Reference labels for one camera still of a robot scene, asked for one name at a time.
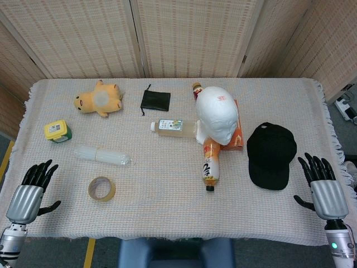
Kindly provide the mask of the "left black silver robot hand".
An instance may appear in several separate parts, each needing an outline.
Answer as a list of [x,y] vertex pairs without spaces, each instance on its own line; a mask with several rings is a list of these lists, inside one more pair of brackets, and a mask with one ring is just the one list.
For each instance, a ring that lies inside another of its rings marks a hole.
[[52,160],[35,164],[29,168],[21,185],[10,202],[6,217],[14,224],[30,224],[37,217],[54,211],[61,202],[57,200],[48,207],[41,207],[46,189],[51,181],[58,164],[51,166]]

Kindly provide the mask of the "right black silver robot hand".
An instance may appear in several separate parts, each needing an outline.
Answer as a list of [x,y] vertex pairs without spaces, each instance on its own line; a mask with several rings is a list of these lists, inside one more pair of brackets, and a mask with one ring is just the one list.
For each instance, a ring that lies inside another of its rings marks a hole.
[[310,209],[323,220],[342,221],[348,214],[348,205],[341,184],[337,181],[331,164],[324,158],[305,153],[299,157],[305,178],[310,188],[312,202],[294,195],[294,200],[302,207]]

